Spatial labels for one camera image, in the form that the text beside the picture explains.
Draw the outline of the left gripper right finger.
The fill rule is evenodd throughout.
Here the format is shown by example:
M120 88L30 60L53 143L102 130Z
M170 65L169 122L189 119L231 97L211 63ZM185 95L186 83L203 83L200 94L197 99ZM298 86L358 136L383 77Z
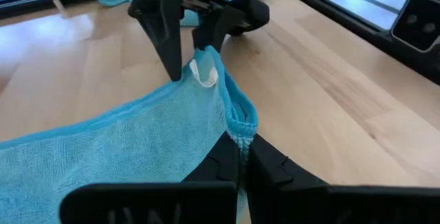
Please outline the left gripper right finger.
M329 184L260 135L250 145L247 202L253 223L439 224L439 189Z

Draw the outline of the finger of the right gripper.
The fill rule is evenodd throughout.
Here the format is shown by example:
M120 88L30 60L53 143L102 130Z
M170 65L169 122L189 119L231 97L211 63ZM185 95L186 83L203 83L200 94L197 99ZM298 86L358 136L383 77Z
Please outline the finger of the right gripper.
M270 8L260 0L196 1L192 10L199 17L199 25L192 31L197 49L210 45L219 51L227 35L257 30L270 20Z
M173 81L182 76L180 19L183 0L132 0L128 14L150 38L155 51Z

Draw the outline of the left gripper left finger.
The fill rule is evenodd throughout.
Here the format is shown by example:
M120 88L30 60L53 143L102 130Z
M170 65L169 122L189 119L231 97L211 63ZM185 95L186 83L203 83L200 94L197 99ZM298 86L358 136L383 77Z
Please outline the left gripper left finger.
M218 223L237 221L239 148L223 133L178 183L95 183L61 202L61 223Z

